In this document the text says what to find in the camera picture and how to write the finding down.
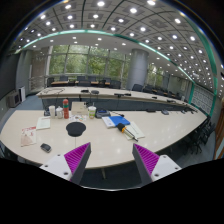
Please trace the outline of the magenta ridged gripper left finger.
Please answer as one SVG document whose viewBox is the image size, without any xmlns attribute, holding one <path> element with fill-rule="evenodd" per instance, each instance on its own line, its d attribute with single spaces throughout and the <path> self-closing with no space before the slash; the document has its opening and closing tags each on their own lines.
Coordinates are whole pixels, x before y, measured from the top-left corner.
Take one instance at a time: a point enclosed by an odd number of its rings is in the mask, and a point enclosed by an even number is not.
<svg viewBox="0 0 224 224">
<path fill-rule="evenodd" d="M 86 143 L 66 154 L 57 154 L 41 169 L 79 185 L 90 154 L 91 143 Z"/>
</svg>

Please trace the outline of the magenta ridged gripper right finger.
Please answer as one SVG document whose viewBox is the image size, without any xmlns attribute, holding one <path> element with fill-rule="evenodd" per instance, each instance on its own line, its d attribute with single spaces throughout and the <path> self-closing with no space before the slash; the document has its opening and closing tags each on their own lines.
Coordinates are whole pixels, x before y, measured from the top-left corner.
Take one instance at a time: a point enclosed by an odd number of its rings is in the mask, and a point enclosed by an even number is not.
<svg viewBox="0 0 224 224">
<path fill-rule="evenodd" d="M 168 155 L 159 156 L 138 144 L 133 145 L 132 154 L 144 185 L 181 170 Z"/>
</svg>

